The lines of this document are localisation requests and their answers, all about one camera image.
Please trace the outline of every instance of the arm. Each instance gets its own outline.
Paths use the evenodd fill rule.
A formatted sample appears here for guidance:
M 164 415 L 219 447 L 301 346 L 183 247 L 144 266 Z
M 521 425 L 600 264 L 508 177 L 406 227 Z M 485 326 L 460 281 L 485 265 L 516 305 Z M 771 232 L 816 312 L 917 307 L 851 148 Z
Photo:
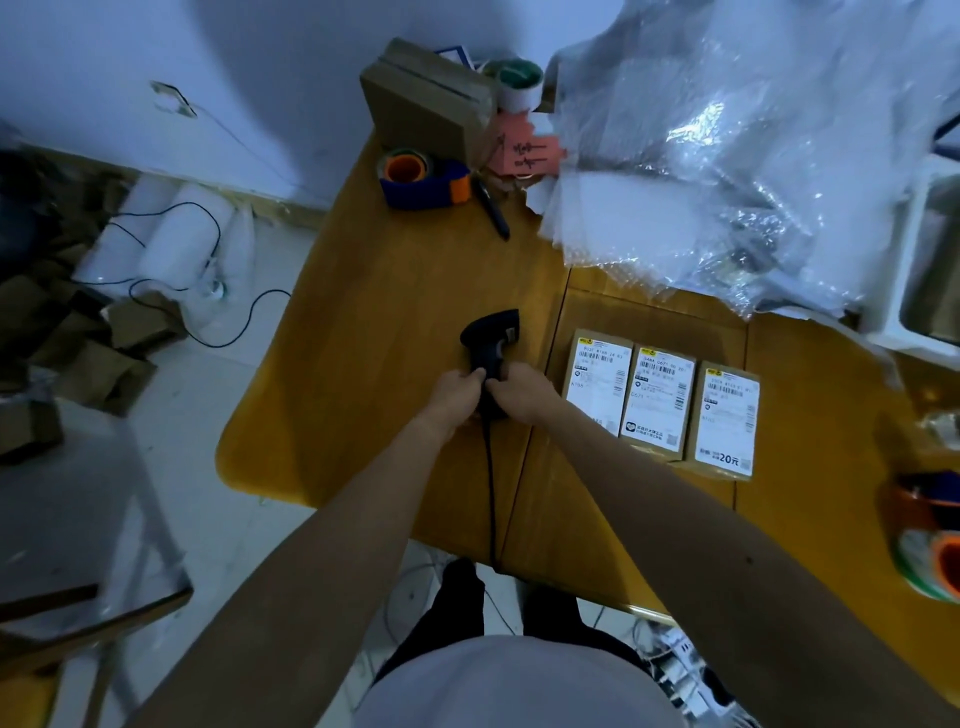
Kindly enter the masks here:
M 936 691 L 733 510 L 611 437 L 525 364 L 487 387 L 511 417 L 550 433 L 637 568 L 764 726 L 957 724 Z
M 396 579 L 434 461 L 483 376 L 443 375 L 426 408 L 243 583 L 131 728 L 313 728 Z

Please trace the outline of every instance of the tape gun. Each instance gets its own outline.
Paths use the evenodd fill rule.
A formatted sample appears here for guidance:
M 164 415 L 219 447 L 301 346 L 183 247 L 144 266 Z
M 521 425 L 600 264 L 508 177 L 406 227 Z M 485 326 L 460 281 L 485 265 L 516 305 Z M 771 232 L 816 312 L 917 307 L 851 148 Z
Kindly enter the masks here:
M 431 159 L 414 149 L 394 149 L 376 165 L 387 205 L 430 209 L 470 199 L 470 170 L 453 159 Z

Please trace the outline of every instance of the black pants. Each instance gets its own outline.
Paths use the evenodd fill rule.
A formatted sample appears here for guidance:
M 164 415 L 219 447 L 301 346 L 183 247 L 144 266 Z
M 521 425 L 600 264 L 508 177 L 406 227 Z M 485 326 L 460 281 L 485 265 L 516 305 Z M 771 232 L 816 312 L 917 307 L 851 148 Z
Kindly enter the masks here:
M 427 652 L 462 640 L 483 637 L 483 597 L 484 583 L 476 575 L 473 562 L 459 559 L 448 564 L 433 606 L 420 618 L 393 656 L 383 664 L 373 682 Z M 534 587 L 523 604 L 521 615 L 525 637 L 602 649 L 647 671 L 630 647 L 616 637 L 583 623 L 577 599 L 573 595 L 549 587 Z

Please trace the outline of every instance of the wooden table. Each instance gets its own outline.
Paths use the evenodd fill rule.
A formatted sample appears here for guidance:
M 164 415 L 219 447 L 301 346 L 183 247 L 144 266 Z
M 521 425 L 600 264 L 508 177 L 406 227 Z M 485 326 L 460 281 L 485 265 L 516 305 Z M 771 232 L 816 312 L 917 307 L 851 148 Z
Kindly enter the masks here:
M 589 327 L 744 367 L 761 378 L 755 477 L 687 477 L 767 531 L 926 679 L 960 704 L 960 607 L 914 593 L 894 570 L 877 512 L 892 473 L 956 467 L 916 428 L 960 406 L 960 377 L 904 359 L 908 394 L 838 334 L 779 316 L 747 326 L 695 294 L 651 299 L 595 269 L 567 272 L 512 199 L 513 236 L 473 203 L 386 208 L 364 150 L 327 216 L 274 342 L 217 450 L 231 487 L 319 506 L 425 401 L 437 375 L 467 366 L 458 337 L 518 307 L 508 356 L 561 384 L 573 329 Z M 493 429 L 502 569 L 668 619 L 584 486 L 545 433 Z M 444 449 L 414 537 L 487 561 L 487 474 L 479 427 Z
M 522 313 L 511 355 L 545 366 L 567 271 L 520 200 L 503 242 L 479 205 L 390 210 L 358 159 L 300 273 L 274 341 L 217 448 L 230 487 L 323 505 L 422 407 L 448 369 L 465 369 L 460 332 L 505 308 Z M 506 538 L 530 428 L 492 433 L 498 542 Z M 444 448 L 414 538 L 486 561 L 487 461 L 480 427 Z

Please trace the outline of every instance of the pink note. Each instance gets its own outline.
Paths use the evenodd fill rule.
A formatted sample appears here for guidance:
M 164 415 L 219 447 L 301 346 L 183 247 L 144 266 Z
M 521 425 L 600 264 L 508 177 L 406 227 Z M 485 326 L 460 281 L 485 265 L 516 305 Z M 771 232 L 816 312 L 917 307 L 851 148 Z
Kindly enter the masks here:
M 558 175 L 564 150 L 553 134 L 536 135 L 534 125 L 523 113 L 499 113 L 496 148 L 487 166 L 503 177 Z

